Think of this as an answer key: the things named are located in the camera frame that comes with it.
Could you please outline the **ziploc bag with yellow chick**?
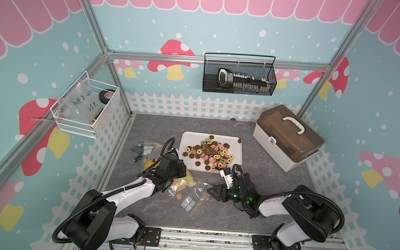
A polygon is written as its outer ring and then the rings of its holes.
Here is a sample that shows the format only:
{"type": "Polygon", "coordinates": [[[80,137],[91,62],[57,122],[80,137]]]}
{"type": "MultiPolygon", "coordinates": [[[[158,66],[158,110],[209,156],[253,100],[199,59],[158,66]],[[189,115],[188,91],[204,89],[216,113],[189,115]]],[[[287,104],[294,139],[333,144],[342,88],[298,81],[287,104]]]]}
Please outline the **ziploc bag with yellow chick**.
{"type": "Polygon", "coordinates": [[[143,143],[143,154],[140,160],[141,170],[145,171],[153,163],[158,160],[161,150],[163,149],[163,144],[158,143],[153,140],[145,140],[143,143]]]}

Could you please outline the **clear ziploc bag of cookies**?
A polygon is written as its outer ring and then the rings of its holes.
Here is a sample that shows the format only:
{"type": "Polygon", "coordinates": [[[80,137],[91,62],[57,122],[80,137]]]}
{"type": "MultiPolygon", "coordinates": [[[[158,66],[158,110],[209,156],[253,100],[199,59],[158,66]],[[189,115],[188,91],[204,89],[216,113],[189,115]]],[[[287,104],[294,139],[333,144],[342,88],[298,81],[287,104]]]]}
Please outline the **clear ziploc bag of cookies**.
{"type": "Polygon", "coordinates": [[[167,191],[190,217],[194,217],[210,197],[212,186],[194,177],[189,171],[183,178],[174,179],[167,191]]]}

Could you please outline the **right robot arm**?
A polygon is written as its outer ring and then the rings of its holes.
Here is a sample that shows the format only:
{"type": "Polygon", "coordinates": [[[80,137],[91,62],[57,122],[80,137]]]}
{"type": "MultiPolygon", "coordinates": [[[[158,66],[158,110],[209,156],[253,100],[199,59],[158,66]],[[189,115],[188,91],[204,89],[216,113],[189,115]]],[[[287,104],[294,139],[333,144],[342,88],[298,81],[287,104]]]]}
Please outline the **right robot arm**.
{"type": "Polygon", "coordinates": [[[254,236],[255,250],[300,250],[302,243],[323,243],[344,226],[342,209],[304,185],[279,194],[260,195],[239,165],[223,169],[220,175],[225,184],[207,190],[215,200],[231,201],[253,219],[278,215],[291,218],[290,223],[280,224],[270,236],[254,236]]]}

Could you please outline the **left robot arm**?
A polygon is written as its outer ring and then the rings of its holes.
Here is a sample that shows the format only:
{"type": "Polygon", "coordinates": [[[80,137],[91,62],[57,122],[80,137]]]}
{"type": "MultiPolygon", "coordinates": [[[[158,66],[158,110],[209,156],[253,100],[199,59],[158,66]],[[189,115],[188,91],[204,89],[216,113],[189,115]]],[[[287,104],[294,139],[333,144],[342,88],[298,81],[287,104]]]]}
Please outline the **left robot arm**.
{"type": "Polygon", "coordinates": [[[146,224],[134,214],[118,217],[130,205],[168,189],[175,179],[186,176],[186,166],[173,147],[175,138],[163,145],[159,158],[137,175],[137,179],[115,190],[86,192],[74,210],[52,234],[56,244],[73,243],[80,250],[124,239],[133,247],[146,241],[146,224]]]}

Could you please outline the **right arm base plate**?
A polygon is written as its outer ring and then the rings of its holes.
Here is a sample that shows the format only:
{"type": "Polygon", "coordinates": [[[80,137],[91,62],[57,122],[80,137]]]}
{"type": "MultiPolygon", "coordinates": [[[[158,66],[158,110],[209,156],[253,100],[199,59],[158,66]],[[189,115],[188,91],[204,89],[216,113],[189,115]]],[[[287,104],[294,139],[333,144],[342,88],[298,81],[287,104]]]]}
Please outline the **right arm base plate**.
{"type": "Polygon", "coordinates": [[[271,238],[267,235],[252,236],[253,250],[298,250],[297,245],[287,247],[278,239],[271,238]]]}

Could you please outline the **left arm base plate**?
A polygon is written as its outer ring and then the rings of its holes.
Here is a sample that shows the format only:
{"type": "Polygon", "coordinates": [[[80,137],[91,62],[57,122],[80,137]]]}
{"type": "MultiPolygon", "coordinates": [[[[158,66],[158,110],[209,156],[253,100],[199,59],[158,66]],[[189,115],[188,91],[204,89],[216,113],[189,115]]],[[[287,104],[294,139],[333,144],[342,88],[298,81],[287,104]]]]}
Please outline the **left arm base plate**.
{"type": "Polygon", "coordinates": [[[130,244],[136,246],[153,246],[158,247],[161,238],[161,228],[146,227],[142,230],[136,231],[135,235],[131,238],[122,238],[117,240],[118,243],[130,244]]]}

